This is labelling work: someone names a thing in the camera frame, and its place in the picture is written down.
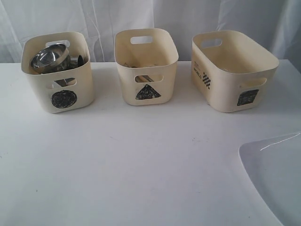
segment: storage bin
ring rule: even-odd
[[[56,73],[38,74],[30,67],[31,59],[50,43],[70,43],[70,56],[81,55],[86,62],[83,66]],[[64,32],[42,35],[28,40],[24,46],[21,69],[35,93],[42,108],[58,113],[90,104],[94,99],[90,54],[84,36],[78,32]],[[71,80],[61,87],[55,81]]]
[[[136,43],[133,41],[136,37],[145,39]],[[130,105],[170,100],[178,58],[170,34],[162,29],[126,30],[116,34],[115,61],[124,100]]]
[[[276,57],[240,32],[209,32],[192,39],[192,80],[220,112],[257,106],[278,65]]]

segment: white sink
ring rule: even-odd
[[[244,144],[239,156],[279,221],[301,226],[301,133]]]

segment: black triangle sticker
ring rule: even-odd
[[[137,94],[136,100],[146,100],[146,99],[153,99],[153,98],[158,98],[161,95],[154,90],[153,87],[150,85],[145,85]]]

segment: black square sticker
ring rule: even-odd
[[[257,96],[259,89],[246,91],[240,94],[237,106],[247,105],[253,103],[255,97]]]

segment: checkered pattern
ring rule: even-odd
[[[210,78],[205,74],[205,72],[203,73],[203,83],[207,86],[208,89],[210,89],[210,86],[211,86],[211,80],[210,80]]]

